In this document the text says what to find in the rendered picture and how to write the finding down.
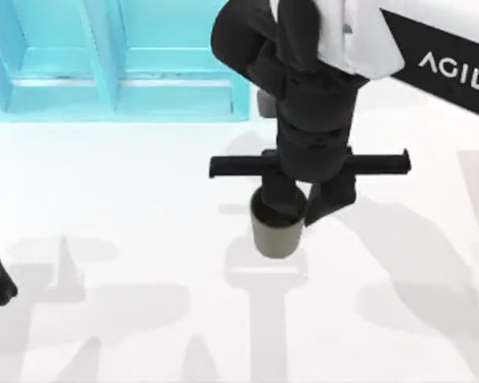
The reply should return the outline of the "grey cup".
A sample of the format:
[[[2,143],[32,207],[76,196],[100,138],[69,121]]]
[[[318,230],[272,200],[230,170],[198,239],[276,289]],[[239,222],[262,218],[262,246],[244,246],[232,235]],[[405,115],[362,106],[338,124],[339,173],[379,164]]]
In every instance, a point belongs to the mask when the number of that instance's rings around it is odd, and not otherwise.
[[[307,197],[296,188],[296,215],[288,215],[269,207],[258,188],[250,200],[253,241],[257,251],[269,259],[285,259],[299,246],[303,231]]]

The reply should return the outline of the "light blue rack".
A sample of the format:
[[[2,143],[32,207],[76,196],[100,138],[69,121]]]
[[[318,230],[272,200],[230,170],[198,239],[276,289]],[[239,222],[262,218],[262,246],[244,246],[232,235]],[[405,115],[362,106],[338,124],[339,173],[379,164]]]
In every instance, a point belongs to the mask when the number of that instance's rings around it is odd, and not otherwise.
[[[0,121],[248,119],[210,46],[225,2],[0,0]]]

